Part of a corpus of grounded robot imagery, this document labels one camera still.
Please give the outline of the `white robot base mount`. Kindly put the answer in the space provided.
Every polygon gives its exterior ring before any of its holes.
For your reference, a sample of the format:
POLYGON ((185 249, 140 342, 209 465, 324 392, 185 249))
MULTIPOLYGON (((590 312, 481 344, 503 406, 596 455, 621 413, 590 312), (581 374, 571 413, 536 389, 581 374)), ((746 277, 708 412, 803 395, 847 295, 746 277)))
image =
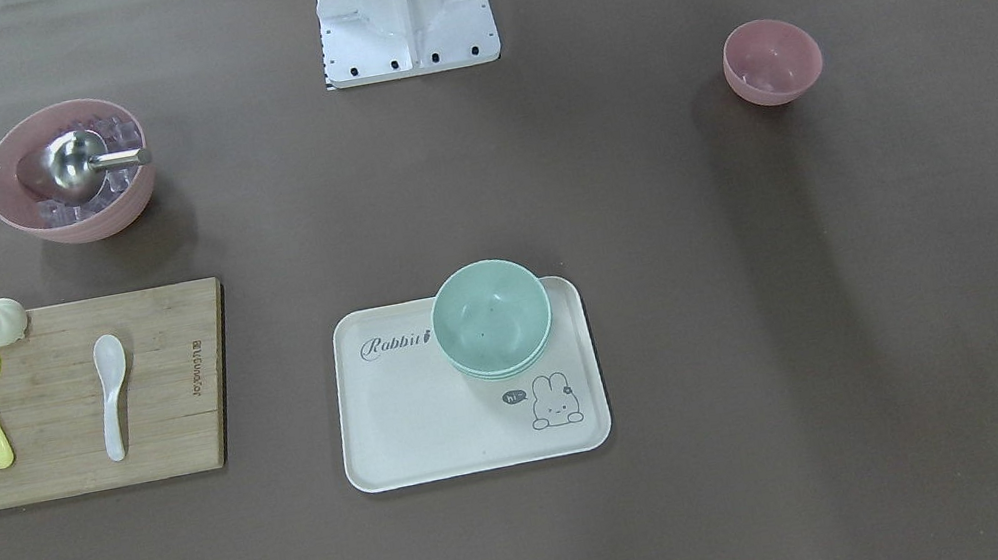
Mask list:
POLYGON ((316 0, 324 83, 341 90, 495 61, 490 0, 316 0))

